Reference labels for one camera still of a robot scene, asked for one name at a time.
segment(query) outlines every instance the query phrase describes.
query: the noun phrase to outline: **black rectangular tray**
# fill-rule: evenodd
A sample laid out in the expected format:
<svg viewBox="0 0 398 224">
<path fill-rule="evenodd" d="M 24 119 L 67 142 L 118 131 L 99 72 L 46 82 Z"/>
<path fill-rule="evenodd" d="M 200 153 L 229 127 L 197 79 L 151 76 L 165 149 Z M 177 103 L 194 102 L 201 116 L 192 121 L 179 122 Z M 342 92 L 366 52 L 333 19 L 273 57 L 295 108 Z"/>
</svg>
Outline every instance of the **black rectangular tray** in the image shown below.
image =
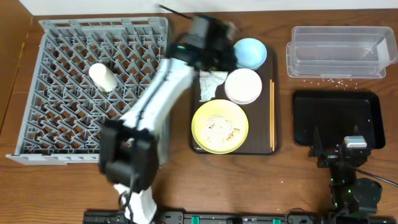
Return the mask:
<svg viewBox="0 0 398 224">
<path fill-rule="evenodd" d="M 315 126 L 324 147 L 353 136 L 355 126 L 372 149 L 386 145 L 379 97 L 372 92 L 296 91 L 293 124 L 294 140 L 302 146 L 313 145 Z"/>
<path fill-rule="evenodd" d="M 275 50 L 266 45 L 267 59 L 256 71 L 261 77 L 262 91 L 254 102 L 247 105 L 239 105 L 249 120 L 249 132 L 245 142 L 237 148 L 237 150 L 229 154 L 237 155 L 272 155 L 278 151 L 282 143 L 282 133 L 280 131 L 280 106 L 279 106 L 279 80 L 278 80 L 278 64 Z M 269 137 L 269 80 L 275 83 L 275 151 L 270 147 Z M 225 94 L 224 84 L 217 87 L 216 97 L 212 100 L 224 99 L 228 100 Z M 191 115 L 190 123 L 192 123 L 193 115 L 196 110 L 206 102 L 199 102 L 200 100 L 200 84 L 197 78 L 192 85 L 192 100 L 191 100 Z M 192 136 L 189 134 L 190 147 L 194 152 L 200 154 L 211 154 L 203 150 Z"/>
</svg>

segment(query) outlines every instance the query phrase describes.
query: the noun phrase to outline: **table surface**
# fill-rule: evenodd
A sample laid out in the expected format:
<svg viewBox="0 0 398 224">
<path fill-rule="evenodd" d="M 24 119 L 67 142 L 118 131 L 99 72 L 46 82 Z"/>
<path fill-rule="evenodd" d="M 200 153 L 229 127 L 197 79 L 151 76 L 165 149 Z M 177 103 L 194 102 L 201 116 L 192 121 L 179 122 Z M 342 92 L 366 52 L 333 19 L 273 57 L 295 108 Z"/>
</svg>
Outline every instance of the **table surface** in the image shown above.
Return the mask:
<svg viewBox="0 0 398 224">
<path fill-rule="evenodd" d="M 292 93 L 298 89 L 342 90 L 328 80 L 294 79 L 286 72 L 285 47 L 295 26 L 388 26 L 398 36 L 398 10 L 222 12 L 210 16 L 235 22 L 241 38 L 253 37 L 277 52 L 280 80 L 282 148 L 274 156 L 204 156 L 188 146 L 190 93 L 185 92 L 171 115 L 170 159 L 153 184 L 161 207 L 190 212 L 286 213 L 293 207 L 326 212 L 330 202 L 328 169 L 309 159 L 308 148 L 293 140 Z M 15 150 L 35 61 L 43 34 L 39 19 L 136 17 L 91 15 L 35 17 L 0 137 L 0 219 L 2 223 L 81 223 L 88 208 L 117 209 L 118 194 L 96 164 L 23 166 L 4 157 Z M 190 22 L 175 15 L 174 29 Z M 347 90 L 368 90 L 380 97 L 386 146 L 373 150 L 366 171 L 398 181 L 398 64 L 380 80 L 346 80 Z M 381 182 L 378 215 L 398 218 L 398 190 Z"/>
</svg>

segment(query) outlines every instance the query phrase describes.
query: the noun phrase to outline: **plate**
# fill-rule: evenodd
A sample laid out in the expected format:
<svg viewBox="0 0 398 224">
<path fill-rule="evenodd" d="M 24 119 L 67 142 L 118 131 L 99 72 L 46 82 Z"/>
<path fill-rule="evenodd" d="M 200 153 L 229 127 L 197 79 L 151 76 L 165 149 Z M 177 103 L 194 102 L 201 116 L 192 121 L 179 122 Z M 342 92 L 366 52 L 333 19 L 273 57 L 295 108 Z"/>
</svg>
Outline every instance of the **plate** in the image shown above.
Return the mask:
<svg viewBox="0 0 398 224">
<path fill-rule="evenodd" d="M 233 128 L 239 129 L 239 133 L 231 142 L 213 144 L 207 140 L 203 130 L 206 128 L 207 119 L 214 115 L 224 117 L 232 122 Z M 191 129 L 194 140 L 202 149 L 214 154 L 226 154 L 242 145 L 249 132 L 249 122 L 244 111 L 235 103 L 228 100 L 212 100 L 199 107 L 193 115 Z"/>
</svg>

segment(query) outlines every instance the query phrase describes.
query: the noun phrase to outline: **wooden chopstick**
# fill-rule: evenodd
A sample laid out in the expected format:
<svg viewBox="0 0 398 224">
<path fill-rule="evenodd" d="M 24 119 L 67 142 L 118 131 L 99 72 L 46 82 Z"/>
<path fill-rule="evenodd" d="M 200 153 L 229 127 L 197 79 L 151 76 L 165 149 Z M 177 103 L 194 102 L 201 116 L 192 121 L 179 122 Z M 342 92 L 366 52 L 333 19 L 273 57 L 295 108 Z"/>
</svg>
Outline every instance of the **wooden chopstick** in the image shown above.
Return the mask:
<svg viewBox="0 0 398 224">
<path fill-rule="evenodd" d="M 272 82 L 272 152 L 275 151 L 275 83 Z"/>
<path fill-rule="evenodd" d="M 272 147 L 272 80 L 269 80 L 269 147 Z"/>
</svg>

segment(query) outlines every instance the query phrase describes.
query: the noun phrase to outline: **white napkin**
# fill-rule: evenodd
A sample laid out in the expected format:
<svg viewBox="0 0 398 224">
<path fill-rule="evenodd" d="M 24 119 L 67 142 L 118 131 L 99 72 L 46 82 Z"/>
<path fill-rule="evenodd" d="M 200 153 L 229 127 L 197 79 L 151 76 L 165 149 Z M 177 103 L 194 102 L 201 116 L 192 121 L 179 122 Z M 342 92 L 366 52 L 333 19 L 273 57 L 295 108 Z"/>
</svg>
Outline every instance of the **white napkin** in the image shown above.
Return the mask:
<svg viewBox="0 0 398 224">
<path fill-rule="evenodd" d="M 199 73 L 200 102 L 206 102 L 216 96 L 216 89 L 226 80 L 228 72 L 204 72 Z"/>
</svg>

